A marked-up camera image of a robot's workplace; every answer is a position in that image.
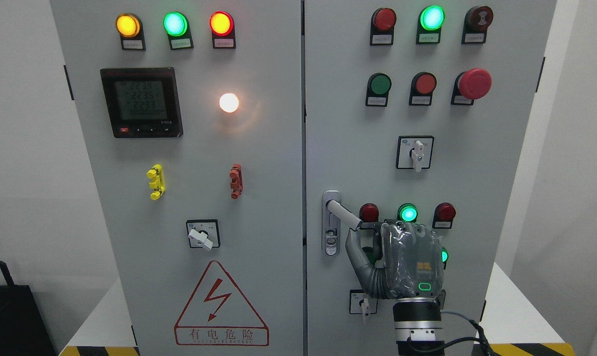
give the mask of yellow black hazard stripe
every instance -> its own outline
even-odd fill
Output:
[[[575,356],[567,343],[507,343],[492,344],[499,356]],[[480,345],[474,345],[472,356],[482,356]]]
[[[68,346],[59,356],[139,356],[137,347]]]
[[[575,356],[567,343],[514,343],[492,344],[499,356]],[[139,356],[137,347],[68,346],[59,356]],[[474,345],[472,356],[482,356],[479,345]]]

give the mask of white switch handle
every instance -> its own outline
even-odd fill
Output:
[[[188,238],[192,241],[193,245],[200,246],[206,251],[210,251],[213,248],[213,242],[208,238],[208,234],[204,232],[191,229],[188,233]]]
[[[416,140],[411,151],[411,159],[413,160],[413,168],[417,172],[421,172],[423,165],[425,165],[425,154],[423,152],[423,143]]]
[[[368,304],[368,298],[364,298],[360,302],[360,308],[362,308],[362,322],[366,324],[367,318],[371,314],[371,306]]]

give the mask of lightning bolt symbol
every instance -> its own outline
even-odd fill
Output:
[[[224,305],[226,300],[228,300],[228,298],[230,298],[230,295],[232,295],[232,293],[228,293],[228,294],[224,294],[224,295],[217,295],[216,297],[210,297],[213,295],[213,293],[215,291],[217,291],[217,288],[219,288],[219,286],[221,285],[221,282],[223,282],[223,281],[224,281],[223,279],[217,278],[217,281],[215,281],[215,284],[213,284],[213,288],[210,288],[208,295],[206,295],[206,298],[204,299],[204,303],[210,302],[211,300],[217,300],[217,299],[221,299],[221,298],[224,299],[224,300],[222,300],[221,303],[219,303],[219,306],[217,307],[217,309],[215,309],[215,311],[213,313],[210,313],[208,315],[208,321],[211,321],[217,317],[217,315],[216,315],[217,311],[219,311],[219,309],[221,309],[221,307]]]

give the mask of white indicator light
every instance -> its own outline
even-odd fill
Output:
[[[219,98],[219,107],[227,113],[233,113],[239,108],[239,98],[232,92],[227,92]]]

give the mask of digital power meter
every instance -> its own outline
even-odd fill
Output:
[[[106,68],[100,72],[114,137],[184,134],[172,67]]]

